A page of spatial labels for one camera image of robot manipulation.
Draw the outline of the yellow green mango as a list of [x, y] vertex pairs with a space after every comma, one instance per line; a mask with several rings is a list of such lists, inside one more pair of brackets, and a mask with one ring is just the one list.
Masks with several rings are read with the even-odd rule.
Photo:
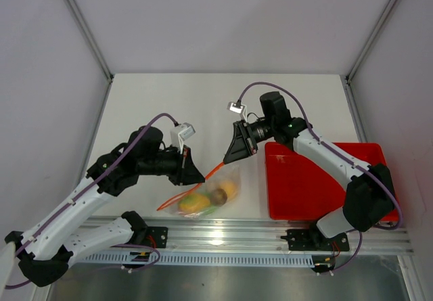
[[200, 193], [185, 196], [179, 203], [178, 209], [185, 214], [201, 212], [210, 206], [210, 199]]

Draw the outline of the green apple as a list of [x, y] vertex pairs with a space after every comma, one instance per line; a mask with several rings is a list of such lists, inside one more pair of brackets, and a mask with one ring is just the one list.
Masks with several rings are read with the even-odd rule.
[[220, 209], [220, 207], [219, 206], [210, 206], [210, 207], [208, 207], [208, 208], [206, 208], [206, 209], [204, 209], [202, 212], [201, 212], [201, 216], [208, 216], [208, 215], [210, 215], [210, 214], [213, 214], [213, 213], [215, 213], [217, 210], [219, 210]]

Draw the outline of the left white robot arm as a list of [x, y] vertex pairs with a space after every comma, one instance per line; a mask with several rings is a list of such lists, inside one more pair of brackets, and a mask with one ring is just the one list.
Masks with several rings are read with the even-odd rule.
[[112, 246], [145, 246], [156, 243], [150, 228], [135, 211], [127, 211], [111, 223], [77, 233], [77, 229], [98, 209], [112, 202], [141, 176], [166, 176], [176, 186], [203, 183], [185, 141], [194, 135], [189, 123], [171, 132], [171, 144], [163, 147], [163, 133], [142, 126], [127, 142], [100, 156], [89, 167], [74, 191], [33, 228], [12, 231], [5, 237], [16, 247], [18, 266], [29, 282], [45, 287], [60, 279], [78, 260]]

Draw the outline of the brown kiwi fruit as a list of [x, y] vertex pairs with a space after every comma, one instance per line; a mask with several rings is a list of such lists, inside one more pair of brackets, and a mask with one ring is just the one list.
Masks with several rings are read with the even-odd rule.
[[227, 200], [228, 195], [224, 189], [215, 189], [210, 194], [210, 202], [213, 206], [222, 206], [227, 203]]

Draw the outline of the orange fruit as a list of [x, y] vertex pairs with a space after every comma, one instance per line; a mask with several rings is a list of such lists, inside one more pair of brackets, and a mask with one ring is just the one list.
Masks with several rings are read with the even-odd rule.
[[237, 195], [238, 185], [235, 181], [232, 180], [220, 181], [219, 188], [226, 193], [228, 200], [233, 199]]

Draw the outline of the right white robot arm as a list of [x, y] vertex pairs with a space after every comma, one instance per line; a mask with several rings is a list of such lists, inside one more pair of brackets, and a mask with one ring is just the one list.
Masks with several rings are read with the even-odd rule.
[[346, 196], [341, 207], [321, 217], [310, 230], [309, 241], [314, 248], [326, 248], [341, 233], [366, 232], [393, 210], [400, 210], [386, 165], [371, 165], [323, 139], [305, 116], [295, 118], [290, 114], [278, 91], [261, 95], [260, 104], [263, 117], [256, 122], [242, 119], [233, 123], [233, 138], [223, 162], [249, 158], [258, 151], [258, 143], [273, 138], [332, 177]]

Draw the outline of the clear orange zip top bag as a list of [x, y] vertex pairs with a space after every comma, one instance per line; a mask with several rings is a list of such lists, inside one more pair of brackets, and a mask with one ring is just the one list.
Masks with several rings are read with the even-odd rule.
[[218, 164], [214, 169], [212, 169], [205, 177], [205, 182], [197, 184], [192, 188], [184, 191], [182, 193], [178, 193], [173, 197], [167, 199], [164, 203], [162, 203], [157, 209], [157, 212], [167, 212], [170, 214], [176, 214], [177, 216], [182, 216], [185, 218], [199, 218], [201, 216], [201, 212], [193, 213], [193, 214], [185, 214], [179, 211], [178, 203], [187, 195], [192, 193], [200, 193], [202, 195], [207, 196], [210, 199], [210, 194], [215, 189], [219, 188], [219, 182], [223, 180], [232, 180], [235, 181], [238, 185], [237, 195], [230, 200], [227, 200], [227, 203], [219, 206], [220, 209], [228, 206], [232, 203], [240, 194], [241, 191], [241, 171], [239, 166], [237, 165], [224, 165], [222, 162]]

